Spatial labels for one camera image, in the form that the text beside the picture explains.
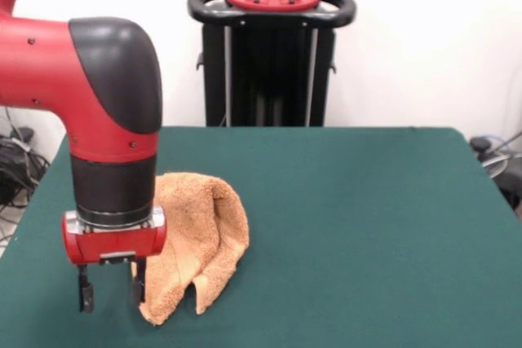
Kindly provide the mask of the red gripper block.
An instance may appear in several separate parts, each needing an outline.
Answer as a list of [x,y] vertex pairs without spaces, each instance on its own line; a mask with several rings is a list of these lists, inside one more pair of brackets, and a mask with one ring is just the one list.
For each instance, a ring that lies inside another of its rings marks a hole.
[[64,247],[71,263],[78,265],[79,310],[94,310],[94,289],[88,279],[87,266],[106,260],[128,258],[131,261],[132,301],[145,302],[146,259],[159,254],[166,241],[166,217],[160,206],[141,224],[131,227],[97,228],[85,224],[75,211],[64,213],[62,220]]

